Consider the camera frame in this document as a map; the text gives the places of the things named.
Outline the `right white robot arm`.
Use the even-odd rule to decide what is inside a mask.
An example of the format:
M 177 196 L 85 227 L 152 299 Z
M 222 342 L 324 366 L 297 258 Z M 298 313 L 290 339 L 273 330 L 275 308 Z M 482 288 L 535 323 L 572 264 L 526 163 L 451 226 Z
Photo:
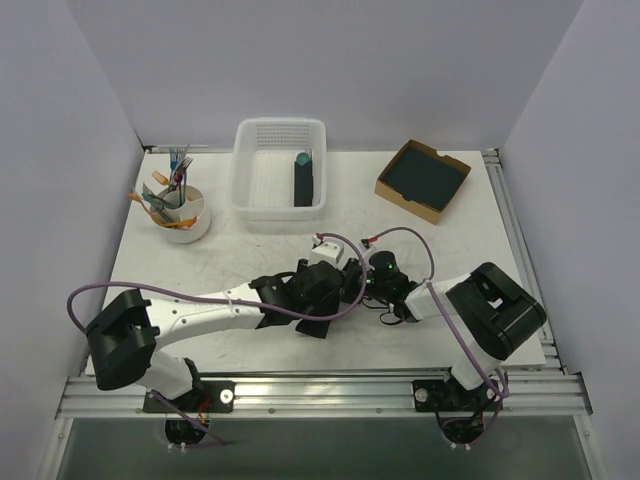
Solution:
M 395 255 L 378 251 L 367 269 L 349 259 L 342 268 L 341 299 L 351 302 L 359 292 L 391 314 L 388 325 L 441 319 L 453 335 L 459 357 L 443 385 L 446 402 L 465 409 L 479 397 L 484 379 L 503 366 L 545 364 L 540 329 L 544 308 L 498 265 L 485 262 L 459 277 L 413 281 Z

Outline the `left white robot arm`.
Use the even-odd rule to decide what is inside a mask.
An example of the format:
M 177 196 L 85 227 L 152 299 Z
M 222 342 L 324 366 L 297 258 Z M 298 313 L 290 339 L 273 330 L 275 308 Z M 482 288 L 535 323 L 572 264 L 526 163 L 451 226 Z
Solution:
M 227 330 L 256 330 L 307 320 L 320 337 L 338 312 L 343 276 L 326 261 L 301 264 L 291 276 L 262 276 L 195 302 L 146 299 L 121 292 L 87 326 L 96 384 L 112 391 L 132 384 L 156 390 L 180 411 L 202 399 L 197 368 L 165 347 Z

